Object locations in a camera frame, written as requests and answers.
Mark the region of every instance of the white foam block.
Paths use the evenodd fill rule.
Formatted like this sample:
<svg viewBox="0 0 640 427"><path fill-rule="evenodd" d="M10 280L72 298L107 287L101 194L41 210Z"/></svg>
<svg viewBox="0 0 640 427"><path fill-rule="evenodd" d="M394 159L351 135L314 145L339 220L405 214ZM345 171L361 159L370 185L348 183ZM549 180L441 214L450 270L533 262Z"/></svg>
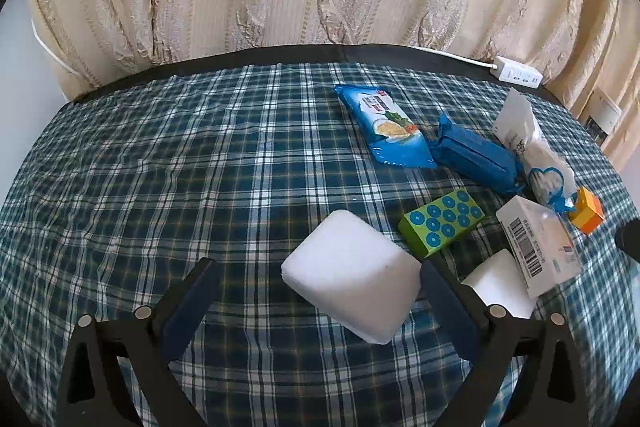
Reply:
<svg viewBox="0 0 640 427"><path fill-rule="evenodd" d="M471 286L487 306L501 304L514 317L528 319L536 307L529 297L520 266L507 249L494 253L462 282Z"/></svg>
<svg viewBox="0 0 640 427"><path fill-rule="evenodd" d="M346 210L332 212L282 263L282 279L368 343L386 344L420 290L420 262Z"/></svg>

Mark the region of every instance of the blue package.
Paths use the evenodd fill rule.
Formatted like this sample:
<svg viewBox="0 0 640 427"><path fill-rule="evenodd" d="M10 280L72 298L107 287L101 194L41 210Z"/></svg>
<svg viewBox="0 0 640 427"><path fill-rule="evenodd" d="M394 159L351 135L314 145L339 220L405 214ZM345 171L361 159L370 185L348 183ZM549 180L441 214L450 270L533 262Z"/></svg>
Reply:
<svg viewBox="0 0 640 427"><path fill-rule="evenodd" d="M418 127L379 87L334 86L355 117L376 160L403 167L436 168Z"/></svg>
<svg viewBox="0 0 640 427"><path fill-rule="evenodd" d="M438 139L429 142L436 162L498 194L516 194L524 188L518 176L524 173L516 156L479 134L466 130L440 115Z"/></svg>

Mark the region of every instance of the silver screw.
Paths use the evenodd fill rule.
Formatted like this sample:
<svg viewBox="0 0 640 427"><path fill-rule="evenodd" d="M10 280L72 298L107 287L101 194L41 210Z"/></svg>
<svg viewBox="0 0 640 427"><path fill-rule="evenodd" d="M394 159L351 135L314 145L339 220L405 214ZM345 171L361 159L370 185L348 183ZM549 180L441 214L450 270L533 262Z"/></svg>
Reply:
<svg viewBox="0 0 640 427"><path fill-rule="evenodd" d="M78 326L80 326L81 328L85 328L89 324L91 324L92 320L93 319L91 318L91 315L83 315L78 319Z"/></svg>
<svg viewBox="0 0 640 427"><path fill-rule="evenodd" d="M148 319L151 316L151 308L149 306L140 306L133 314L137 319Z"/></svg>
<svg viewBox="0 0 640 427"><path fill-rule="evenodd" d="M562 317L562 315L559 313L552 313L551 322L553 322L553 324L555 324L556 326L562 326L564 324L564 317Z"/></svg>
<svg viewBox="0 0 640 427"><path fill-rule="evenodd" d="M507 314L507 310L500 306L500 304L494 304L489 308L489 313L491 313L496 319L501 319Z"/></svg>

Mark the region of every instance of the green box with blue circles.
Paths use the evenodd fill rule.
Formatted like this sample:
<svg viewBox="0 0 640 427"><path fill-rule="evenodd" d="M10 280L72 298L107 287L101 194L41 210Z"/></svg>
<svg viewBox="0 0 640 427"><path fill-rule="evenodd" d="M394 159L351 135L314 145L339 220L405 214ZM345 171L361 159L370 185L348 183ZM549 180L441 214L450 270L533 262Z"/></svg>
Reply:
<svg viewBox="0 0 640 427"><path fill-rule="evenodd" d="M448 247L475 227L484 212L469 193L458 188L402 216L400 233L418 257Z"/></svg>

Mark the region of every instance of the barcode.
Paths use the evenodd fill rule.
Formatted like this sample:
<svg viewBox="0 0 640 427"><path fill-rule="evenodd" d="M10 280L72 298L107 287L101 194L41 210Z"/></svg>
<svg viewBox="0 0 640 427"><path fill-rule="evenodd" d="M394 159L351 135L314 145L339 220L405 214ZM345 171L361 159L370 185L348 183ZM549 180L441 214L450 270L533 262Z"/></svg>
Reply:
<svg viewBox="0 0 640 427"><path fill-rule="evenodd" d="M388 108L388 107L386 107L386 103L384 103L384 102L382 101L382 98L380 98L379 96L377 96L377 97L376 97L376 100L378 100L378 101L380 102L380 105L381 105L384 109L389 110L389 108Z"/></svg>
<svg viewBox="0 0 640 427"><path fill-rule="evenodd" d="M513 233L513 237L520 248L520 253L524 259L524 264L529 272L529 277L535 277L542 272L542 265L540 259L536 254L536 249L533 248L527 230L522 225L520 218L515 219L510 225L509 229Z"/></svg>

